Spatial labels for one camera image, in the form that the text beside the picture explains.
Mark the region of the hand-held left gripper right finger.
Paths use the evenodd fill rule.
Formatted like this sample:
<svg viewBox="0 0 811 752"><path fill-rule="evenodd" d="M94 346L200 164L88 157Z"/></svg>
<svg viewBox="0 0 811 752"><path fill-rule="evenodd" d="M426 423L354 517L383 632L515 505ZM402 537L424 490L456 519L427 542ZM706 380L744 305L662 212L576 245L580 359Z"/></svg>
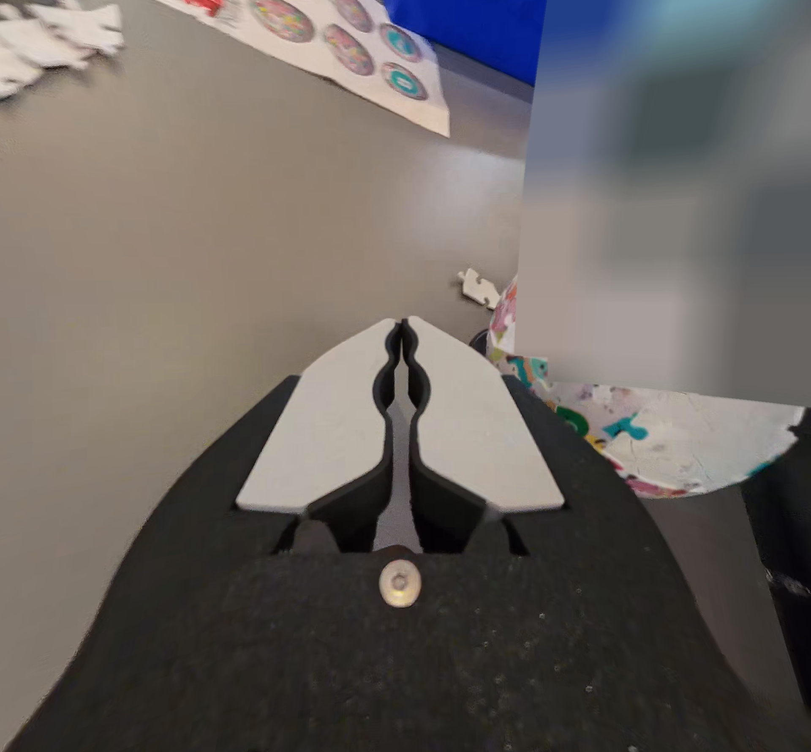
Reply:
<svg viewBox="0 0 811 752"><path fill-rule="evenodd" d="M406 365L411 510L424 553L462 553L481 523L563 508L503 375L484 356L409 316Z"/></svg>

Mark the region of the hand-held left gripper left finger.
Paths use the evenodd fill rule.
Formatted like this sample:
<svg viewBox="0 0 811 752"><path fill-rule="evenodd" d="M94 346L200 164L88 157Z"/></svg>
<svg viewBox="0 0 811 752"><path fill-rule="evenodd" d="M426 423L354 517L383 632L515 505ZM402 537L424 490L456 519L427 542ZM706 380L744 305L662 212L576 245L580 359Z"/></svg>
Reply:
<svg viewBox="0 0 811 752"><path fill-rule="evenodd" d="M401 324L383 319L299 376L236 507L325 524L340 550L371 550L392 495L388 409Z"/></svg>

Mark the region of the colourful puzzle ball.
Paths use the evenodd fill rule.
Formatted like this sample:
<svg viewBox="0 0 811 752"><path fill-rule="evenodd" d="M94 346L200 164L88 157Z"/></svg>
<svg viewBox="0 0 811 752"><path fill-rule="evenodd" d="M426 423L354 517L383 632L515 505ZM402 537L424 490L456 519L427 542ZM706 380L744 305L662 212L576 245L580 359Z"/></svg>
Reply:
<svg viewBox="0 0 811 752"><path fill-rule="evenodd" d="M693 496L743 483L798 441L800 406L550 380L546 359L515 349L517 290L514 276L492 313L485 357L601 453L638 496Z"/></svg>

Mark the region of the row of white puzzle pieces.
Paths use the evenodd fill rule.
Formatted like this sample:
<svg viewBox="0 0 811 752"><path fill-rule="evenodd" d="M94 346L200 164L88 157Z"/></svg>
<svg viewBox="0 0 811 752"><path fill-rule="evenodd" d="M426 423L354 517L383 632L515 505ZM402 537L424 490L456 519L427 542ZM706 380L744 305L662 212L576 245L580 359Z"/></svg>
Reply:
<svg viewBox="0 0 811 752"><path fill-rule="evenodd" d="M467 268L457 273L461 295L469 301L475 302L488 311L495 311L501 300L501 294L490 280L482 278L479 273Z"/></svg>

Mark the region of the white puzzle leaflet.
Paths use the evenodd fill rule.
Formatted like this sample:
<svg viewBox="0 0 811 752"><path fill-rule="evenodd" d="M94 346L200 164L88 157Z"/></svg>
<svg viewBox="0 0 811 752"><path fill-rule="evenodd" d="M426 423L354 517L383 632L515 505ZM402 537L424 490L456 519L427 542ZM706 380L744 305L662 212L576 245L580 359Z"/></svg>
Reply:
<svg viewBox="0 0 811 752"><path fill-rule="evenodd" d="M155 0L444 138L432 45L378 0Z"/></svg>

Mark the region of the single white puzzle piece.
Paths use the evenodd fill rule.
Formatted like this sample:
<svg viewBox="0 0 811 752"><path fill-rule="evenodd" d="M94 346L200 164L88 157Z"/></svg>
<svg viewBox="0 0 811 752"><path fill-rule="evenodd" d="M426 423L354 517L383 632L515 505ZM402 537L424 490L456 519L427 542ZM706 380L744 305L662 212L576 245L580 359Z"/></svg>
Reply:
<svg viewBox="0 0 811 752"><path fill-rule="evenodd" d="M10 49L1 48L1 101L35 84L42 75L41 68L34 67Z"/></svg>
<svg viewBox="0 0 811 752"><path fill-rule="evenodd" d="M62 40L81 49L115 57L124 47L123 15L116 3L86 9L79 0L53 5L27 3L25 10Z"/></svg>

